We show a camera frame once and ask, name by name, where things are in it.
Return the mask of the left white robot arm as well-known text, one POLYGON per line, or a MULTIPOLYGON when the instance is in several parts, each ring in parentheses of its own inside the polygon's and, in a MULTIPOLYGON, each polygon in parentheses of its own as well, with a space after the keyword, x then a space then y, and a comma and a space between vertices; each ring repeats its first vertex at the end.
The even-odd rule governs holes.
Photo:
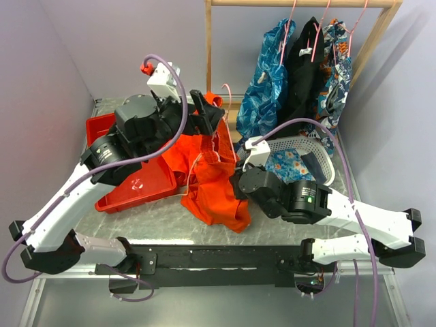
POLYGON ((199 90, 184 104, 170 95, 133 95, 114 111, 114 123, 80 157, 63 188, 36 215, 10 224, 25 248, 20 257, 35 273, 56 275, 77 263, 105 264, 132 271, 137 255, 124 237, 102 239, 75 231, 96 202, 120 186, 161 148, 179 136, 210 136, 224 116, 217 101, 199 90))

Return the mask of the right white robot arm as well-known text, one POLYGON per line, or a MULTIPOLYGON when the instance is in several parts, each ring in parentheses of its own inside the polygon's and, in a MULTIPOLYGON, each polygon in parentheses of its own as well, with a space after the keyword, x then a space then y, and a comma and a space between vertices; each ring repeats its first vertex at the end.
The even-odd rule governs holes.
POLYGON ((351 260, 411 268, 426 256, 424 241, 414 235, 422 224, 417 209, 388 211, 350 200, 315 181, 284 183, 273 172, 250 163, 237 166, 230 183, 236 199, 251 200, 270 219, 351 232, 338 238, 302 240, 298 263, 303 270, 351 260))

